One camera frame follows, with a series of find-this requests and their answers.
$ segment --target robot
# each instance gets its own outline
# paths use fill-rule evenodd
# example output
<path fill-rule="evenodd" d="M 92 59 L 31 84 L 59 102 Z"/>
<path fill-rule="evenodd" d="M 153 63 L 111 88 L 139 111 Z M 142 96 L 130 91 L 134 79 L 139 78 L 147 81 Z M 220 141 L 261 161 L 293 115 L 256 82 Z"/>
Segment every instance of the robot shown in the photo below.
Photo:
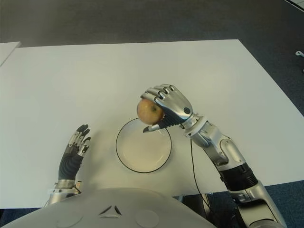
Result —
<path fill-rule="evenodd" d="M 286 228 L 265 187 L 254 176 L 241 152 L 205 116 L 195 114 L 188 99 L 173 85 L 149 88 L 141 98 L 155 102 L 164 118 L 143 132 L 180 125 L 186 137 L 210 158 L 237 205 L 239 223 L 246 228 Z M 215 228 L 209 221 L 171 197 L 143 189 L 111 188 L 81 193 L 75 177 L 88 151 L 88 125 L 72 135 L 63 154 L 58 182 L 48 205 L 5 228 Z"/>

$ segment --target wire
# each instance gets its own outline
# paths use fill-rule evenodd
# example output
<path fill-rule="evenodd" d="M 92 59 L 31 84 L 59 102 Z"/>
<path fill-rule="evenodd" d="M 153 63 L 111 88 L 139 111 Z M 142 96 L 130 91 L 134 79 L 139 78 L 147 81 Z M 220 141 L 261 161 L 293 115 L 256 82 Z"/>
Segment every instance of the wire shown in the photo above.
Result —
<path fill-rule="evenodd" d="M 45 203 L 45 205 L 43 207 L 45 208 L 47 204 L 48 204 L 48 201 Z"/>
<path fill-rule="evenodd" d="M 199 192 L 199 195 L 201 196 L 202 200 L 205 202 L 205 204 L 207 205 L 207 207 L 209 208 L 210 212 L 212 213 L 212 210 L 209 206 L 209 204 L 205 201 L 205 199 L 203 198 L 201 192 L 200 192 L 200 189 L 199 189 L 199 186 L 198 186 L 198 183 L 196 181 L 196 176 L 195 176 L 195 169 L 194 169 L 194 161 L 193 161 L 193 149 L 192 149 L 192 140 L 190 139 L 190 147 L 191 147 L 191 159 L 192 159 L 192 169 L 193 169 L 193 177 L 194 177 L 194 182 L 195 182 L 195 185 L 196 185 L 196 189 L 198 190 Z"/>
<path fill-rule="evenodd" d="M 74 186 L 74 188 L 78 191 L 79 194 L 81 194 L 81 191 L 76 187 L 76 185 Z"/>

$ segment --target black joint cover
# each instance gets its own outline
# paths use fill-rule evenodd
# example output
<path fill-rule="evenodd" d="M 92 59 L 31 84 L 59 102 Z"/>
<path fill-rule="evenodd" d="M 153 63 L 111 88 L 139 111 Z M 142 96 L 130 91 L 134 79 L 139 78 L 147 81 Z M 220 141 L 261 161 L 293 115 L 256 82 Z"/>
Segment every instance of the black joint cover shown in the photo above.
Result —
<path fill-rule="evenodd" d="M 258 182 L 247 163 L 219 173 L 227 189 L 231 191 L 248 189 Z"/>

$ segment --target white bowl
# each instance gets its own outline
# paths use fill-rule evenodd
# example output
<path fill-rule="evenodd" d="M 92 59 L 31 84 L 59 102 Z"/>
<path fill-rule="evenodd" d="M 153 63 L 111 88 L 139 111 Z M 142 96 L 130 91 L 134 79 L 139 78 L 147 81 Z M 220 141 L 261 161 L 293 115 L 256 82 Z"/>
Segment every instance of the white bowl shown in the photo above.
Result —
<path fill-rule="evenodd" d="M 171 153 L 171 137 L 167 129 L 143 133 L 140 119 L 126 123 L 116 139 L 119 160 L 135 172 L 153 172 L 166 163 Z"/>

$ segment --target black rim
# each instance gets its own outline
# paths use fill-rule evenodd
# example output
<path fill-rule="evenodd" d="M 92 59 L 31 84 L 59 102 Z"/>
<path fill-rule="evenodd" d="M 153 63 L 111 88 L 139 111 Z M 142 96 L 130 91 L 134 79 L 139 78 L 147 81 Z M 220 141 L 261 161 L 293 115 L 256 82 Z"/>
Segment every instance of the black rim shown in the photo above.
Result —
<path fill-rule="evenodd" d="M 135 119 L 132 119 L 132 120 L 128 121 L 128 122 L 120 129 L 120 131 L 119 131 L 119 133 L 118 133 L 118 135 L 117 135 L 117 137 L 116 137 L 116 143 L 115 143 L 115 148 L 116 148 L 117 157 L 118 157 L 118 159 L 120 160 L 120 162 L 121 162 L 126 168 L 128 168 L 129 170 L 132 170 L 132 171 L 134 171 L 134 172 L 138 172 L 138 173 L 150 173 L 150 172 L 157 171 L 157 170 L 159 170 L 162 166 L 164 166 L 164 164 L 166 164 L 167 160 L 170 158 L 171 151 L 172 151 L 172 140 L 171 140 L 171 135 L 170 135 L 170 133 L 169 133 L 169 131 L 168 131 L 167 128 L 165 128 L 165 130 L 167 131 L 167 133 L 168 133 L 168 135 L 169 135 L 169 138 L 170 138 L 170 152 L 169 152 L 169 156 L 167 157 L 166 161 L 165 161 L 159 168 L 157 168 L 157 169 L 155 169 L 155 170 L 152 170 L 152 171 L 149 171 L 149 172 L 139 172 L 139 171 L 133 170 L 133 169 L 129 168 L 128 166 L 126 166 L 126 165 L 123 163 L 123 161 L 120 159 L 120 157 L 119 157 L 119 154 L 118 154 L 118 151 L 117 151 L 117 139 L 118 139 L 118 136 L 119 136 L 120 132 L 122 131 L 122 129 L 123 129 L 129 122 L 131 122 L 131 121 L 133 121 L 133 120 L 137 120 L 137 119 L 139 119 L 139 118 L 135 118 Z"/>

